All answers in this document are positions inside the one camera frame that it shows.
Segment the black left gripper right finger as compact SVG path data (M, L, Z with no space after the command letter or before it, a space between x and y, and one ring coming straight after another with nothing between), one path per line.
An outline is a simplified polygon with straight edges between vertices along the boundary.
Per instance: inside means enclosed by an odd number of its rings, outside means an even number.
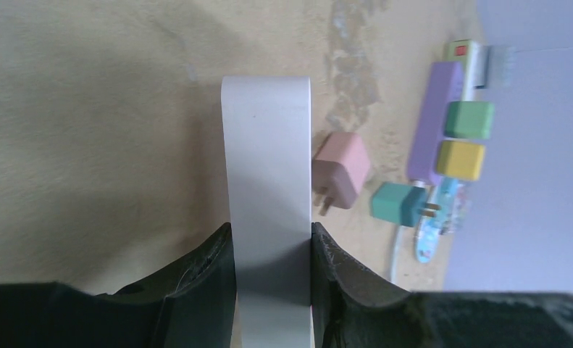
M407 291L311 226L317 347L573 347L573 294Z

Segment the white power strip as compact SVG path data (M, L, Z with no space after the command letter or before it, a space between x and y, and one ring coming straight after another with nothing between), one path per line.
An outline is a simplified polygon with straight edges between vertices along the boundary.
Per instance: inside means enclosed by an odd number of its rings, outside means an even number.
M242 345L310 347L311 81L221 86Z

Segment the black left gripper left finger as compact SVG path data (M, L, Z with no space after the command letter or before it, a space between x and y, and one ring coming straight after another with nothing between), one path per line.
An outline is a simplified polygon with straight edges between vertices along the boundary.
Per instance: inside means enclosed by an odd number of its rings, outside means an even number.
M113 294L63 283L0 284L0 347L229 347L232 230Z

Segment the yellow charger plug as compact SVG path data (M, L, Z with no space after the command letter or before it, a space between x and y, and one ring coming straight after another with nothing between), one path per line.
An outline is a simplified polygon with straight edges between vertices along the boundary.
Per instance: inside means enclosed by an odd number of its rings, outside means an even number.
M449 178L477 181L485 158L485 145L469 141L442 141L436 171Z

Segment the green charger plug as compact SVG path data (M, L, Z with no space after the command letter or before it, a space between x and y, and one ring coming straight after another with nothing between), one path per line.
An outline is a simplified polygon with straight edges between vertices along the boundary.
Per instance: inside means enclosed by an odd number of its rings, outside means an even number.
M448 106L444 135L449 138L489 139L495 106L488 101L453 101Z

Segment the purple power strip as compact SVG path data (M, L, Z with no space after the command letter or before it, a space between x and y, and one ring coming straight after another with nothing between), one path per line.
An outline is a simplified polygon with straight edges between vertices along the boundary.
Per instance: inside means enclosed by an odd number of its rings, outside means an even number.
M435 62L431 66L414 133L406 176L436 186L443 176L435 171L439 146L444 136L448 105L460 100L464 71L460 62Z

